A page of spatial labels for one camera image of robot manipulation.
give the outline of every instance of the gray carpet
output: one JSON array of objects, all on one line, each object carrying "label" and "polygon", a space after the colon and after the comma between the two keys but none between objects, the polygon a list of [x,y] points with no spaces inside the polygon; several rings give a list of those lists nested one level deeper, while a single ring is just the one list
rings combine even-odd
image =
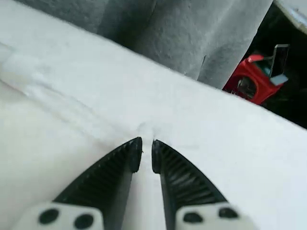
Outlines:
[{"label": "gray carpet", "polygon": [[18,0],[221,89],[272,0]]}]

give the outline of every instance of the white surface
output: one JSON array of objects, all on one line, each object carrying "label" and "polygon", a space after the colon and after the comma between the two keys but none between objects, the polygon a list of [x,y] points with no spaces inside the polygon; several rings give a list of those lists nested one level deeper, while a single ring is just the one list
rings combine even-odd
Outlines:
[{"label": "white surface", "polygon": [[[53,222],[42,225],[38,221],[39,217],[49,209],[56,209],[59,211],[59,215]],[[77,228],[74,226],[74,222],[83,214],[89,214],[93,217],[92,225],[86,230],[104,230],[102,213],[97,208],[51,202],[27,209],[12,230],[75,230]]]},{"label": "white surface", "polygon": [[10,0],[0,0],[0,43],[12,51],[0,71],[1,229],[136,136],[144,154],[124,230],[165,229],[154,138],[260,229],[306,229],[304,129]]}]

